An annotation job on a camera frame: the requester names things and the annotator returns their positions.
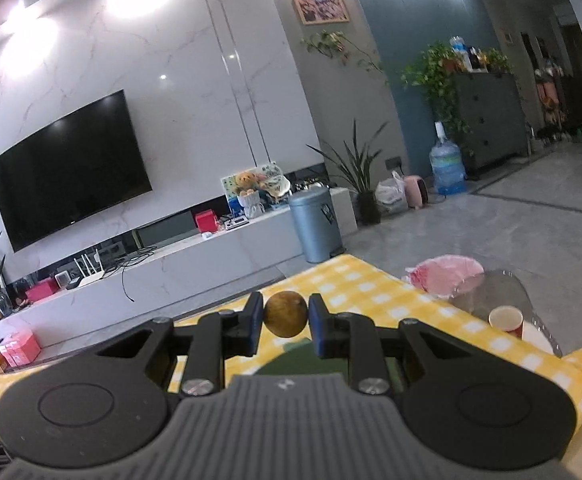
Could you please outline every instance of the blue water jug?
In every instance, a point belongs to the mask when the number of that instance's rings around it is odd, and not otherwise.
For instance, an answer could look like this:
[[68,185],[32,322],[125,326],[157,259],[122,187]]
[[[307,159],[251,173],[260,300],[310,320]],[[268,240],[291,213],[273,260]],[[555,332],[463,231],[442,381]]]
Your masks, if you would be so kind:
[[466,171],[462,163],[462,153],[454,142],[446,138],[442,123],[436,123],[438,141],[429,158],[433,168],[436,192],[440,195],[453,195],[466,191],[464,179]]

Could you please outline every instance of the trash can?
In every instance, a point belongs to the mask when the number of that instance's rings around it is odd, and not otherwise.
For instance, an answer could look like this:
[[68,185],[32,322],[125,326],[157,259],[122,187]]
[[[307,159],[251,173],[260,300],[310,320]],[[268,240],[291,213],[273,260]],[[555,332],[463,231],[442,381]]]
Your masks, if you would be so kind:
[[329,188],[314,187],[294,193],[289,198],[289,207],[307,262],[319,264],[344,251]]

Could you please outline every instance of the yellow checkered tablecloth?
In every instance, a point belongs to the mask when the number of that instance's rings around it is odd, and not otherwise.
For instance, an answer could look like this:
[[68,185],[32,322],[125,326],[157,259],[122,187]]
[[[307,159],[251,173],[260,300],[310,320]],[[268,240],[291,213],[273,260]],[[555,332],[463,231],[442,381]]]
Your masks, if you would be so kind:
[[[491,328],[473,316],[436,300],[412,285],[385,272],[343,255],[262,290],[264,299],[281,290],[295,290],[305,298],[312,293],[322,294],[331,312],[357,312],[372,317],[378,326],[397,326],[405,317],[415,317],[444,332],[450,333],[487,352],[531,370],[561,386],[578,410],[578,427],[582,423],[582,349],[559,359],[544,353],[529,343],[520,341]],[[246,298],[219,306],[216,310],[242,310]],[[176,322],[177,326],[194,324],[206,311],[196,317]],[[284,345],[310,338],[308,326],[292,339],[274,336],[263,326],[258,354],[252,358],[234,357],[226,362],[226,381],[235,374],[253,374],[261,366],[281,355]],[[178,364],[169,385],[177,391],[184,370],[185,357]],[[40,368],[0,376],[0,395],[10,384]]]

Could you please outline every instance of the brown round fruit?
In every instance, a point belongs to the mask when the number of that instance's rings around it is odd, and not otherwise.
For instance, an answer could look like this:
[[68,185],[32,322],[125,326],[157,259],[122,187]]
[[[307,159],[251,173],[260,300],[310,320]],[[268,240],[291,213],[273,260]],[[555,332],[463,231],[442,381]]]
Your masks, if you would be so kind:
[[292,290],[278,292],[264,306],[264,325],[278,337],[294,337],[306,326],[305,298]]

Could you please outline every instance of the cabinet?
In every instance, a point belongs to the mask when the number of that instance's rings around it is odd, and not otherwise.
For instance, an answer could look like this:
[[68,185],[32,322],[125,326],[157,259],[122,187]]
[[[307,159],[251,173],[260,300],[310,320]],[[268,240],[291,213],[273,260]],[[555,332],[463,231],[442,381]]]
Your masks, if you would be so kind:
[[526,120],[514,76],[458,73],[453,77],[459,115],[471,126],[465,137],[474,153],[474,161],[468,164],[470,170],[509,155],[526,154]]

